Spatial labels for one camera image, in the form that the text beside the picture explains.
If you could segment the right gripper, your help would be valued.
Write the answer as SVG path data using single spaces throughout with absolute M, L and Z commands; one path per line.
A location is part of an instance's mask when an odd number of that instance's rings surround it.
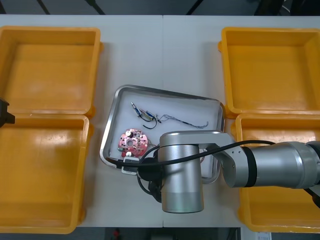
M 140 159 L 140 164 L 155 164 L 158 163 L 158 159 L 155 157 L 145 157 Z M 144 180 L 147 182 L 161 181 L 163 177 L 163 171 L 160 166 L 147 166 L 139 167 L 137 169 L 138 180 Z

